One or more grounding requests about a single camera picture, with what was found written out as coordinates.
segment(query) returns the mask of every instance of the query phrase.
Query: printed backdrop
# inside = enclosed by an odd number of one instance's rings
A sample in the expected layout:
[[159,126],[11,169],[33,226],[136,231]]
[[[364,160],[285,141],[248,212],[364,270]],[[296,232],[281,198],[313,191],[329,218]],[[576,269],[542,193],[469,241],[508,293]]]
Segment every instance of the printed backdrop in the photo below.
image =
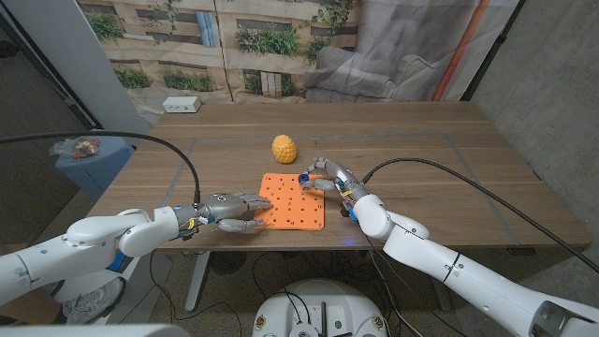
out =
[[78,0],[140,115],[459,100],[518,0]]

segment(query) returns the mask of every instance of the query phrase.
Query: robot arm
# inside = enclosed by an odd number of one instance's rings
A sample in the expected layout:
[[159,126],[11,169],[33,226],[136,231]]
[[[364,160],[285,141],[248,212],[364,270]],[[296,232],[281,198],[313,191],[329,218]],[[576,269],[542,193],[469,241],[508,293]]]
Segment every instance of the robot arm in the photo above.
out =
[[517,285],[470,258],[429,240],[418,221],[388,212],[346,168],[327,158],[299,176],[326,169],[350,216],[369,237],[386,241],[383,250],[397,261],[443,282],[515,336],[595,336],[599,309]]
[[260,207],[271,205],[251,194],[219,194],[197,206],[155,209],[153,220],[143,210],[81,219],[64,235],[0,256],[0,305],[41,286],[101,271],[114,260],[117,240],[126,256],[144,256],[169,240],[190,238],[202,220],[227,231],[258,226],[237,217]]
[[153,221],[143,210],[89,217],[64,235],[0,256],[0,305],[52,282],[106,268],[116,256],[117,239],[127,256],[148,254],[177,237],[178,217],[170,207],[154,210]]

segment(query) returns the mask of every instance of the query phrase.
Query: plastic bag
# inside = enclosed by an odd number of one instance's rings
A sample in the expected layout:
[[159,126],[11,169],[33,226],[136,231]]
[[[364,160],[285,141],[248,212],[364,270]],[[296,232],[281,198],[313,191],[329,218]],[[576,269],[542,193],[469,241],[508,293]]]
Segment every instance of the plastic bag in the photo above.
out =
[[78,139],[65,139],[52,145],[50,155],[65,155],[73,158],[85,158],[90,155],[100,154],[100,139],[80,137]]

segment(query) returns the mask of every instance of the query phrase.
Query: wooden table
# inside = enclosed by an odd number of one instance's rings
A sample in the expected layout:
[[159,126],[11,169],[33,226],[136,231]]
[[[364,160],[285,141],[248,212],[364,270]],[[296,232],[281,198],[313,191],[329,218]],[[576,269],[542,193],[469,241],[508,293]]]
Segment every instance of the wooden table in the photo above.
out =
[[[290,165],[278,164],[270,150],[280,134],[289,135],[298,146]],[[421,157],[479,181],[568,243],[591,242],[579,221],[468,102],[202,106],[194,114],[165,114],[152,135],[190,155],[204,197],[257,193],[264,173],[299,174],[314,156],[338,161],[360,179],[390,158]],[[379,170],[368,188],[388,210],[416,219],[429,229],[431,240],[452,248],[554,245],[503,206],[437,168],[394,164]],[[192,176],[182,160],[162,145],[144,141],[90,215],[187,204],[193,191]],[[168,242],[161,249],[367,248],[358,224],[341,217],[340,201],[332,193],[326,197],[322,231],[232,234],[208,225],[191,240]]]

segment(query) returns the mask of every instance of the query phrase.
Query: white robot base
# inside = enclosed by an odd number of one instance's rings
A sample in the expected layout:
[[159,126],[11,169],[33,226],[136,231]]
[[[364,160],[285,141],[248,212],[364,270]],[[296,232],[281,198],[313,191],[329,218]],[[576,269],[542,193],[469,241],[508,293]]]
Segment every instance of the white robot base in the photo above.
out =
[[385,325],[376,305],[353,287],[310,279],[286,286],[268,298],[256,313],[252,336],[334,337],[351,333],[383,337],[387,335]]

